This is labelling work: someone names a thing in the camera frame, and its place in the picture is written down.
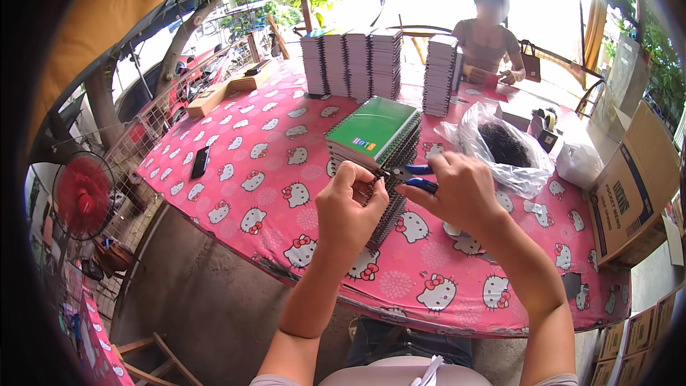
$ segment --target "red fan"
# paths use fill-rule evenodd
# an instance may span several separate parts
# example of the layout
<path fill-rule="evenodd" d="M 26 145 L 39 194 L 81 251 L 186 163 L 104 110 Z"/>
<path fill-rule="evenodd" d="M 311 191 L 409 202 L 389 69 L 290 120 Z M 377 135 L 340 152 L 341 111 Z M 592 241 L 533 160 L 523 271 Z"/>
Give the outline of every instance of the red fan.
<path fill-rule="evenodd" d="M 99 235 L 112 219 L 114 193 L 114 178 L 105 160 L 85 150 L 75 153 L 57 171 L 52 187 L 57 222 L 75 240 Z"/>

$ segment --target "orange curtain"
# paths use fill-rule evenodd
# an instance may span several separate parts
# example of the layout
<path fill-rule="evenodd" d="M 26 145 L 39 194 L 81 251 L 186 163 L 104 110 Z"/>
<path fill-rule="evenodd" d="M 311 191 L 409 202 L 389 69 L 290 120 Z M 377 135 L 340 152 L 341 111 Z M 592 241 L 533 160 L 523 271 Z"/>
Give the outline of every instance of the orange curtain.
<path fill-rule="evenodd" d="M 607 6 L 603 6 L 600 0 L 592 0 L 591 8 L 588 10 L 588 21 L 586 22 L 586 33 L 584 35 L 585 51 L 584 59 L 586 68 L 596 71 L 598 55 L 602 46 L 603 30 L 607 17 Z"/>
<path fill-rule="evenodd" d="M 121 40 L 138 21 L 163 1 L 73 1 L 45 60 L 31 117 L 29 149 L 47 111 L 62 91 L 84 68 Z"/>

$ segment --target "woman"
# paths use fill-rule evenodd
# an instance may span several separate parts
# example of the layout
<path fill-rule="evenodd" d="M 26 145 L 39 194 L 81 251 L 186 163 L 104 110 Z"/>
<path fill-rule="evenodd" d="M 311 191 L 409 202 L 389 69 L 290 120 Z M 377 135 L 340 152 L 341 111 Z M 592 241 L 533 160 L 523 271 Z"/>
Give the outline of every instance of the woman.
<path fill-rule="evenodd" d="M 430 159 L 429 164 L 439 184 L 436 195 L 407 185 L 398 186 L 396 191 L 453 227 L 467 231 L 500 263 L 529 315 L 529 339 L 520 384 L 578 386 L 570 306 L 553 262 L 497 202 L 493 177 L 484 163 L 447 152 Z M 365 168 L 345 161 L 317 196 L 319 244 L 303 277 L 288 296 L 279 328 L 251 386 L 312 385 L 321 335 L 333 312 L 339 283 L 388 205 L 382 179 L 373 186 L 366 206 L 358 203 L 364 199 L 357 188 L 365 188 L 373 178 Z M 364 321 L 365 318 L 360 320 L 351 351 L 367 347 L 362 363 L 376 361 L 332 373 L 321 386 L 419 385 L 432 362 L 426 356 L 432 354 L 452 363 L 438 367 L 437 386 L 490 384 L 470 369 L 470 348 L 452 346 L 459 353 L 454 357 L 446 351 L 451 347 L 452 337 L 419 335 L 396 328 L 403 334 L 412 333 L 412 339 L 398 343 L 394 341 L 399 336 L 389 334 L 379 343 L 370 339 L 368 331 L 361 331 Z"/>
<path fill-rule="evenodd" d="M 452 36 L 464 51 L 464 73 L 469 82 L 483 83 L 489 73 L 496 74 L 500 59 L 508 53 L 512 69 L 504 71 L 500 82 L 513 84 L 526 77 L 517 38 L 500 23 L 510 11 L 510 0 L 474 0 L 477 17 L 459 21 Z"/>

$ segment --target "clear plastic bag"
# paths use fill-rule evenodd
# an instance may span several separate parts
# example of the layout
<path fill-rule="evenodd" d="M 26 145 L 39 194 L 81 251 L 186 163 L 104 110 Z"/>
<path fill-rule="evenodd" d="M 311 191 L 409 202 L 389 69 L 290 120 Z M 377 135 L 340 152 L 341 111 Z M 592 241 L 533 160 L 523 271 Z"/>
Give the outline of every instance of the clear plastic bag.
<path fill-rule="evenodd" d="M 558 175 L 584 190 L 590 190 L 603 168 L 602 160 L 590 141 L 567 140 L 557 157 Z"/>
<path fill-rule="evenodd" d="M 491 151 L 479 133 L 479 124 L 502 125 L 514 138 L 520 141 L 531 159 L 531 167 L 515 167 L 494 162 Z M 511 188 L 517 195 L 532 199 L 541 192 L 552 176 L 555 167 L 538 141 L 517 127 L 495 117 L 495 107 L 477 102 L 462 116 L 460 124 L 442 122 L 433 129 L 450 141 L 453 149 L 465 155 L 481 159 L 491 169 L 493 178 Z"/>

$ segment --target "jeans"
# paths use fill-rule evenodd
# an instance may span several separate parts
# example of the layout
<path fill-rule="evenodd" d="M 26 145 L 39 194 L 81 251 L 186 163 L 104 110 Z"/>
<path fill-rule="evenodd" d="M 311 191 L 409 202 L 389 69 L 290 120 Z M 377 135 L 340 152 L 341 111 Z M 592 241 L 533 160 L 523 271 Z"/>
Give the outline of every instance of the jeans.
<path fill-rule="evenodd" d="M 471 340 L 464 337 L 449 337 L 433 332 L 409 330 L 401 327 L 399 336 L 390 342 L 381 354 L 373 355 L 395 325 L 370 317 L 361 316 L 357 322 L 357 331 L 348 350 L 346 367 L 367 365 L 379 359 L 392 356 L 443 356 L 445 363 L 472 368 Z"/>

